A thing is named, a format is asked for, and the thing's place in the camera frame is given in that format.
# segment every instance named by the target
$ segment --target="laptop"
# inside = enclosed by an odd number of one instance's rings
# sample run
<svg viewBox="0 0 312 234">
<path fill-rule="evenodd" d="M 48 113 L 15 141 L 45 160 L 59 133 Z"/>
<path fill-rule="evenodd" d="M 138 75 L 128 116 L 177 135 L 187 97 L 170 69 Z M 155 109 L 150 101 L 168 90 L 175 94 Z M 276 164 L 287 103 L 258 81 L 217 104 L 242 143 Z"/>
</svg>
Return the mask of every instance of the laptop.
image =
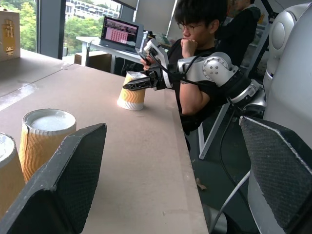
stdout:
<svg viewBox="0 0 312 234">
<path fill-rule="evenodd" d="M 143 38 L 143 25 L 110 17 L 104 18 L 100 45 L 137 54 Z"/>
</svg>

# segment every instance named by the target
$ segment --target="black hair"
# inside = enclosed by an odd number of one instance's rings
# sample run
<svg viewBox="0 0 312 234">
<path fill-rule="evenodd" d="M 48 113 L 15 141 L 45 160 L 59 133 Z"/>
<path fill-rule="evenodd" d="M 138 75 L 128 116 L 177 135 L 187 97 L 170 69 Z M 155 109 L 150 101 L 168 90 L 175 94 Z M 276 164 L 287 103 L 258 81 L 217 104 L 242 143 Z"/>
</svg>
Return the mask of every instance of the black hair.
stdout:
<svg viewBox="0 0 312 234">
<path fill-rule="evenodd" d="M 180 0 L 175 10 L 175 20 L 180 24 L 204 21 L 206 27 L 213 21 L 220 24 L 227 14 L 227 0 Z"/>
</svg>

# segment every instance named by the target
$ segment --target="laptop screen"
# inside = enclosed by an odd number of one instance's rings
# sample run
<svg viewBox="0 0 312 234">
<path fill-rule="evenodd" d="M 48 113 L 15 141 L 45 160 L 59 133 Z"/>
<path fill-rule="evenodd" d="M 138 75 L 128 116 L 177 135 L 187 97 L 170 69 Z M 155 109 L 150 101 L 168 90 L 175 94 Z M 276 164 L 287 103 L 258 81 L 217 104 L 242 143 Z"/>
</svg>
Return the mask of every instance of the laptop screen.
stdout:
<svg viewBox="0 0 312 234">
<path fill-rule="evenodd" d="M 135 48 L 138 26 L 105 17 L 101 40 L 112 41 Z"/>
</svg>

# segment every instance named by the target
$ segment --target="floor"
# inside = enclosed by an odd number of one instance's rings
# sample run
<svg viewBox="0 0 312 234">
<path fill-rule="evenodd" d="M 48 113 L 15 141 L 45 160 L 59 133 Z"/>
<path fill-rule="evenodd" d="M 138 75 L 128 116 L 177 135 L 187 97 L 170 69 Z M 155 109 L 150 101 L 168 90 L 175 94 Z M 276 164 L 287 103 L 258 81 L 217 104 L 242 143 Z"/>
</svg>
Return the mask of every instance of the floor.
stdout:
<svg viewBox="0 0 312 234">
<path fill-rule="evenodd" d="M 218 113 L 208 118 L 204 124 L 204 133 L 207 135 Z M 226 176 L 219 159 L 219 145 L 222 134 L 230 119 L 229 111 L 215 136 L 215 139 L 204 160 L 198 158 L 199 144 L 198 133 L 194 131 L 188 136 L 191 145 L 190 157 L 196 178 L 207 187 L 205 191 L 199 191 L 201 201 L 217 210 L 221 208 L 226 198 L 234 189 L 234 185 Z M 238 119 L 231 122 L 222 144 L 222 156 L 224 163 L 236 183 L 238 183 L 250 169 L 250 159 L 245 146 L 243 134 L 238 125 Z M 247 197 L 248 183 L 242 187 L 243 194 Z M 243 233 L 257 233 L 257 227 L 253 217 L 247 209 L 239 194 L 236 194 L 225 208 L 225 214 L 232 218 Z"/>
</svg>

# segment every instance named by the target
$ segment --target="textured black panel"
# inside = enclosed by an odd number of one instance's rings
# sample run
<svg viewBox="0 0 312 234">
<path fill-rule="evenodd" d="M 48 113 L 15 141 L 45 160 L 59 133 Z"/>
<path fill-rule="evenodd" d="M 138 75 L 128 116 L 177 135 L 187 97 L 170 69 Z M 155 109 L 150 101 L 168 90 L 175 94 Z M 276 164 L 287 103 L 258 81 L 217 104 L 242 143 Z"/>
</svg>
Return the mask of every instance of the textured black panel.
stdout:
<svg viewBox="0 0 312 234">
<path fill-rule="evenodd" d="M 312 203 L 312 150 L 285 127 L 244 117 L 241 128 L 255 178 L 277 223 L 286 233 Z"/>
<path fill-rule="evenodd" d="M 98 184 L 106 125 L 69 135 L 33 175 L 0 223 L 0 234 L 78 234 Z"/>
</svg>

